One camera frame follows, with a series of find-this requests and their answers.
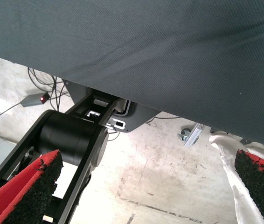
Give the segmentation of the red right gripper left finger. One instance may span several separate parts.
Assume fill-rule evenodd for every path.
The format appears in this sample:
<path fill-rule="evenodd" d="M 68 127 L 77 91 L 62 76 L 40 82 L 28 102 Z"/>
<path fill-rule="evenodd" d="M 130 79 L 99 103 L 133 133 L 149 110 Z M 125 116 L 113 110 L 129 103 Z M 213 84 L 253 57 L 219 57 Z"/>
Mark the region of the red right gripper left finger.
<path fill-rule="evenodd" d="M 40 224 L 63 167 L 59 150 L 46 153 L 0 187 L 0 224 Z"/>

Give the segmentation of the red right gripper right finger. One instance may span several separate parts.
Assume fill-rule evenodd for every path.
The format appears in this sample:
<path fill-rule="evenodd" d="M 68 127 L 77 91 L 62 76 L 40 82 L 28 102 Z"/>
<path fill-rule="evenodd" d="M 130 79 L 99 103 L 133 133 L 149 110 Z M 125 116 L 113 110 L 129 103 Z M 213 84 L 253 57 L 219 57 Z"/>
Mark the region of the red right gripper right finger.
<path fill-rule="evenodd" d="M 235 169 L 264 219 L 264 159 L 238 150 Z"/>

